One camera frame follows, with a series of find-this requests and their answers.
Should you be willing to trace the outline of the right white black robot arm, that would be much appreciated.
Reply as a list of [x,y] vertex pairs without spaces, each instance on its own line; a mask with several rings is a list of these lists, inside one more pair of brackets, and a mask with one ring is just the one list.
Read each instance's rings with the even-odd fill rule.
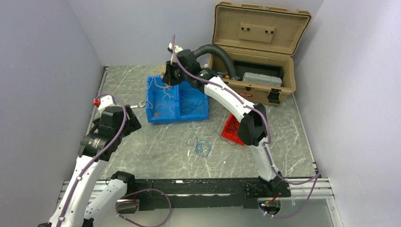
[[275,166],[268,144],[271,133],[265,106],[254,104],[231,89],[215,71],[202,68],[189,49],[170,44],[162,81],[167,85],[188,82],[193,88],[218,101],[240,123],[237,135],[248,146],[258,167],[260,192],[266,196],[289,196],[289,185]]

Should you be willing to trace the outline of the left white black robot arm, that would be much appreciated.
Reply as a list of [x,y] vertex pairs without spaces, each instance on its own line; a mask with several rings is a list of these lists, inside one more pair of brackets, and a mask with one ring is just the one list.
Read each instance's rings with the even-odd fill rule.
[[141,124],[129,105],[108,106],[94,120],[94,127],[81,140],[74,174],[55,213],[41,227],[98,227],[105,214],[121,197],[136,192],[135,176],[117,171],[93,201],[92,191],[100,172],[108,165],[124,137],[139,130]]

